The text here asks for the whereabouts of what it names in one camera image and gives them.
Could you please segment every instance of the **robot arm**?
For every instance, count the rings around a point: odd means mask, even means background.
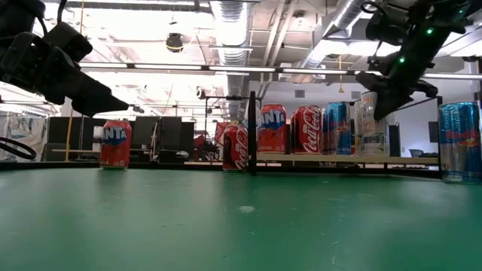
[[[65,2],[61,3],[59,14]],[[32,34],[35,18],[41,22],[45,6],[39,0],[0,0],[0,80],[89,117],[101,112],[127,110],[111,90],[80,71],[80,62],[92,51],[87,39],[60,20],[44,34]]]
[[[382,4],[365,2],[362,10],[374,15],[366,29],[371,40],[401,46],[385,57],[368,58],[369,69],[382,75],[362,72],[356,80],[378,94],[375,119],[413,101],[410,95],[422,91],[435,97],[437,87],[420,80],[451,32],[465,33],[465,18],[481,9],[478,0],[418,0],[402,6],[398,0]]]

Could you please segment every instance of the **dust speck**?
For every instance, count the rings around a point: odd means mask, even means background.
[[[241,206],[238,208],[243,214],[249,214],[255,210],[254,206]]]

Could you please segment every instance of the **yellow pole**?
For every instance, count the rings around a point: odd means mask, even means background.
[[[84,27],[84,0],[82,0],[82,9],[81,9],[81,30],[79,33],[82,35],[82,28]],[[67,142],[66,142],[66,162],[69,161],[69,151],[70,151],[70,132],[72,131],[72,115],[74,113],[74,109],[72,108],[72,101],[70,102],[70,117],[69,117],[69,128],[67,129]]]

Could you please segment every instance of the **green table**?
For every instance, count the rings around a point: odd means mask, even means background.
[[[415,178],[0,172],[0,270],[479,270],[481,210]]]

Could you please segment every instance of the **red can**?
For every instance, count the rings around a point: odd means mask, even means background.
[[[267,104],[258,119],[258,152],[284,154],[286,150],[286,110],[282,105]]]
[[[129,166],[131,135],[128,121],[107,120],[102,131],[101,167],[126,169]]]
[[[294,113],[294,153],[319,154],[322,113],[316,105],[302,105]]]
[[[223,170],[243,171],[248,164],[248,131],[242,125],[228,125],[224,130]]]

